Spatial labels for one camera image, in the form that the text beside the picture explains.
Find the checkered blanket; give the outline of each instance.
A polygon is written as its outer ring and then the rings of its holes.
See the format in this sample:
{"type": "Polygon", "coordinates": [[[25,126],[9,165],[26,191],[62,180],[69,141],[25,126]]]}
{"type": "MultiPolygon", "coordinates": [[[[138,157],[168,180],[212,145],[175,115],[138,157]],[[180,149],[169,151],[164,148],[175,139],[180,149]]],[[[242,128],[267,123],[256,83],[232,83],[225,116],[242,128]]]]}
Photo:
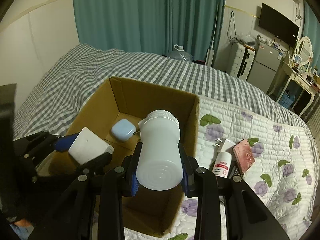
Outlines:
{"type": "Polygon", "coordinates": [[[102,51],[87,44],[69,51],[36,85],[15,115],[15,139],[42,130],[64,135],[82,106],[111,76],[184,90],[248,109],[276,123],[303,127],[314,170],[319,169],[316,145],[306,124],[253,85],[204,65],[151,53],[102,51]]]}

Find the red packet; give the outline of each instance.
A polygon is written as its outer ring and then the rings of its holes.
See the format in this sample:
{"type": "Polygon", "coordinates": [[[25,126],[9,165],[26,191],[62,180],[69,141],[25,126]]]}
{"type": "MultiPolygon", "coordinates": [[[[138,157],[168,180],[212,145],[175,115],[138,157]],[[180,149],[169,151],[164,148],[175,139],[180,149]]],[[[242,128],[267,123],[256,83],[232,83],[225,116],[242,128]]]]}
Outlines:
{"type": "Polygon", "coordinates": [[[247,139],[242,140],[233,147],[240,173],[243,175],[254,164],[251,147],[247,139]]]}

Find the person's hand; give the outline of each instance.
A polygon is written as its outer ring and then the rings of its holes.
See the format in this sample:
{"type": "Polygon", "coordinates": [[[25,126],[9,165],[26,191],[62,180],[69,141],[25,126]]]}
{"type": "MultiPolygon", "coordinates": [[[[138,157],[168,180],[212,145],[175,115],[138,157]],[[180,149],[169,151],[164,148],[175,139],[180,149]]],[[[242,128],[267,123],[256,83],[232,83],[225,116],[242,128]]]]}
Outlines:
{"type": "Polygon", "coordinates": [[[18,227],[31,227],[32,226],[32,224],[28,220],[26,220],[25,218],[23,218],[17,222],[14,222],[14,224],[18,227]]]}

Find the deodorant bottle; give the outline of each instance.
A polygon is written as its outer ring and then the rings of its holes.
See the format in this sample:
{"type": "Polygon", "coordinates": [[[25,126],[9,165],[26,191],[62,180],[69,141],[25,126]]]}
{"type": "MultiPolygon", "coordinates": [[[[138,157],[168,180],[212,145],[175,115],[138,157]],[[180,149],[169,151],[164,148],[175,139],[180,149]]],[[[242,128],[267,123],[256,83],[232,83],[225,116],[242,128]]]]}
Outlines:
{"type": "Polygon", "coordinates": [[[216,176],[220,177],[228,177],[228,173],[230,170],[232,155],[228,152],[219,152],[217,159],[214,163],[212,172],[216,176]]]}
{"type": "Polygon", "coordinates": [[[156,110],[139,122],[142,148],[137,166],[137,180],[152,190],[167,190],[183,178],[178,148],[178,120],[168,111],[156,110]]]}

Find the refrigerator door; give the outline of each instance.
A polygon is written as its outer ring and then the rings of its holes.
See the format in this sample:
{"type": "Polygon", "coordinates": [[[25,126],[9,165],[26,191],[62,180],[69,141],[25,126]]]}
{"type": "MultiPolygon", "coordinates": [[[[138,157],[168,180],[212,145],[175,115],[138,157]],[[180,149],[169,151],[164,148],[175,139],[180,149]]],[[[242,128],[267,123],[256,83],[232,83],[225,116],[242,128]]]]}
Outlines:
{"type": "Polygon", "coordinates": [[[255,61],[260,62],[261,64],[267,66],[268,68],[273,69],[274,71],[277,71],[280,60],[279,57],[279,51],[277,49],[274,49],[267,44],[264,44],[260,42],[259,48],[255,57],[255,61]]]}
{"type": "Polygon", "coordinates": [[[255,61],[252,65],[247,82],[267,93],[276,71],[255,61]]]}

